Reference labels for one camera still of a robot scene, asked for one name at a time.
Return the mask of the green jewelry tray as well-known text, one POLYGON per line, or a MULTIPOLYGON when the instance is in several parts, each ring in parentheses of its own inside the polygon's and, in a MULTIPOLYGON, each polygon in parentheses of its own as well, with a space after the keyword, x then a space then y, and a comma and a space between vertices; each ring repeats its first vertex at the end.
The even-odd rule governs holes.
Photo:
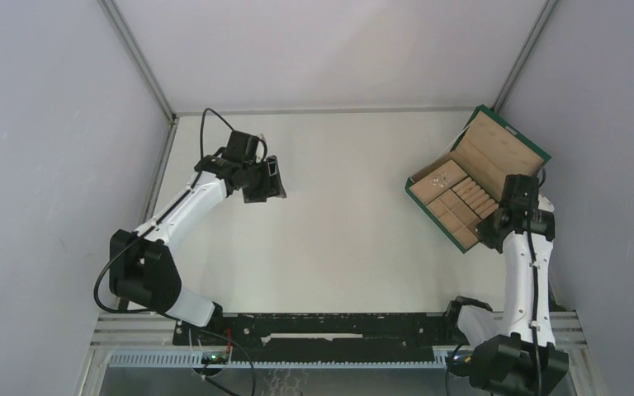
POLYGON ((452 159, 409 179, 405 190, 461 252, 480 242, 478 225, 499 207, 498 201, 452 159))

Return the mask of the green jewelry box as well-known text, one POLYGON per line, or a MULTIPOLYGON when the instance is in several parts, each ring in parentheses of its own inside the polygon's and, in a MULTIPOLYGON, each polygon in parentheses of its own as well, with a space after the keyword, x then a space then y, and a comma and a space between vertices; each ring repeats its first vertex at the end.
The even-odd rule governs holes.
POLYGON ((551 161, 551 155, 489 107, 479 105, 444 152, 407 181, 448 159, 463 167, 499 203, 506 176, 531 176, 551 161))

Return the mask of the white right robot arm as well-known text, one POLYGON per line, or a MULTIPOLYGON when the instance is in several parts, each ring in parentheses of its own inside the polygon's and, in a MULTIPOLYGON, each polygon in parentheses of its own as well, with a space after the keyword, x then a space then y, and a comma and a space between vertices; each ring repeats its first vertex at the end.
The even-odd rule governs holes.
POLYGON ((458 344, 445 360, 448 375, 491 395, 548 395, 569 370, 551 328, 549 265, 556 220, 535 176, 506 176, 499 206, 477 229, 505 262, 500 322, 477 299, 456 297, 444 332, 458 344))

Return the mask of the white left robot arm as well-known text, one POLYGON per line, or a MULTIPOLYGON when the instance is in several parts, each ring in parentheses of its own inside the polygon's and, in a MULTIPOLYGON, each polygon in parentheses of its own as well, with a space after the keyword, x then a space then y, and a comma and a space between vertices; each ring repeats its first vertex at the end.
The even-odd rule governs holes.
POLYGON ((218 342, 225 322, 216 302, 190 290, 173 255, 190 232, 220 203, 241 191, 244 202, 286 197, 274 155, 232 156, 227 148, 207 155, 193 168, 189 182, 172 203, 132 231, 120 229, 110 241, 106 265, 109 291, 176 321, 193 325, 206 344, 218 342))

